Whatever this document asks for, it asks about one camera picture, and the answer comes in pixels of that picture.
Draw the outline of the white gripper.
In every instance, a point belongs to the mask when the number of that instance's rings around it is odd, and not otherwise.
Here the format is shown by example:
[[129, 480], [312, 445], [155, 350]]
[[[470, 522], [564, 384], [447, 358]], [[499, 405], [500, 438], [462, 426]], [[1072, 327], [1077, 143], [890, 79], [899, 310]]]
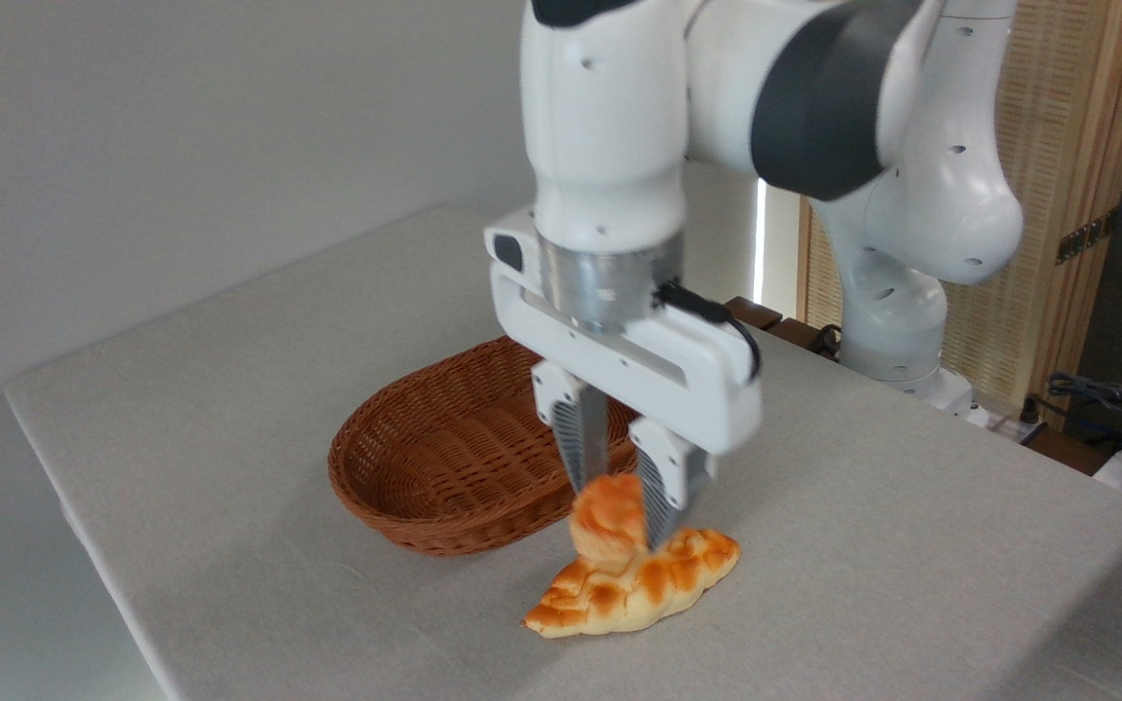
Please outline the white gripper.
[[525, 205], [487, 225], [484, 245], [496, 319], [546, 359], [531, 371], [536, 413], [555, 435], [574, 494], [609, 471], [607, 395], [645, 416], [631, 423], [629, 439], [655, 553], [712, 483], [716, 456], [756, 434], [762, 391], [751, 347], [730, 325], [672, 306], [618, 332], [574, 325], [543, 297], [542, 248]]

